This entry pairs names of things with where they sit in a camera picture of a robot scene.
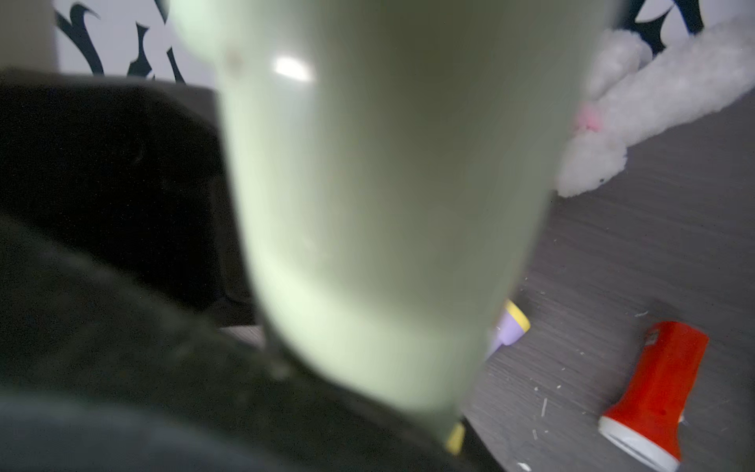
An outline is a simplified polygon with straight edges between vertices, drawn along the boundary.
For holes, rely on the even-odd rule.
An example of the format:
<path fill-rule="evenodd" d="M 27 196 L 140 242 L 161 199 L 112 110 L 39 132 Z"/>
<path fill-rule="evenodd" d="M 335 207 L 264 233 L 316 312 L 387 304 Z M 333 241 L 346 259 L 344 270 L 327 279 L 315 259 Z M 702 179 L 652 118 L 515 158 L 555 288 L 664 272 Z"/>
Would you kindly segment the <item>purple flashlight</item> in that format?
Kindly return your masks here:
<path fill-rule="evenodd" d="M 501 318 L 493 329 L 488 357 L 491 357 L 503 346 L 515 344 L 529 332 L 530 328 L 530 320 L 521 309 L 512 301 L 507 301 L 501 311 Z"/>

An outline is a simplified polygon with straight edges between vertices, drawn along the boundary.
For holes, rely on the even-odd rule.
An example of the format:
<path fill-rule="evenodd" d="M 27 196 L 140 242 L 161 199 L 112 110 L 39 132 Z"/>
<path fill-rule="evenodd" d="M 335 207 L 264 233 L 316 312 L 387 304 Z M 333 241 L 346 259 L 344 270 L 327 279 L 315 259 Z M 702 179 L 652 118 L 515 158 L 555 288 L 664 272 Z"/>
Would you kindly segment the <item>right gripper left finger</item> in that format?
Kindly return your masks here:
<path fill-rule="evenodd" d="M 5 471 L 466 471 L 369 401 L 1 220 Z"/>

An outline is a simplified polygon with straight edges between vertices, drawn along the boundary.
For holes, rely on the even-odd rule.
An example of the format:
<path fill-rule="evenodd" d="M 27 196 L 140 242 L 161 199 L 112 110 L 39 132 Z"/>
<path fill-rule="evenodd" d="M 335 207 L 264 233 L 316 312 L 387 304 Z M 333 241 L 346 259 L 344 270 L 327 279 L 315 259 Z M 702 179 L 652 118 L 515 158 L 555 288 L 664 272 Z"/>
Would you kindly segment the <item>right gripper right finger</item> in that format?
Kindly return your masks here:
<path fill-rule="evenodd" d="M 465 434 L 459 456 L 477 471 L 505 472 L 466 417 L 462 418 L 461 425 Z"/>

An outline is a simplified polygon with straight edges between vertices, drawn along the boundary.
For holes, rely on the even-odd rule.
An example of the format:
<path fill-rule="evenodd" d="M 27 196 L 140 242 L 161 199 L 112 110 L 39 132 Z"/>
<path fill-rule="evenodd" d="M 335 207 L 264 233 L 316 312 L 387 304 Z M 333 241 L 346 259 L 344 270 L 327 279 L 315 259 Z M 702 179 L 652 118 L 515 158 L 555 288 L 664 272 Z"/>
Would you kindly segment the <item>green flashlight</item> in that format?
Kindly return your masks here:
<path fill-rule="evenodd" d="M 446 442 L 616 1 L 172 1 L 246 267 L 311 370 Z"/>

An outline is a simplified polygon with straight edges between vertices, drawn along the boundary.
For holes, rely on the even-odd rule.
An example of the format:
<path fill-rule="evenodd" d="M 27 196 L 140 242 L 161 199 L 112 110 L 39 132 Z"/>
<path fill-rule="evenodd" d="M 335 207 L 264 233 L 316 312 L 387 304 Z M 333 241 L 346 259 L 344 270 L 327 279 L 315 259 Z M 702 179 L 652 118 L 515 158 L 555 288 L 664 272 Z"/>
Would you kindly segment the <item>white teddy bear pink shirt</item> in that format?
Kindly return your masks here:
<path fill-rule="evenodd" d="M 734 19 L 655 54 L 638 33 L 603 33 L 556 194 L 576 197 L 623 172 L 629 148 L 730 106 L 754 88 L 754 22 Z"/>

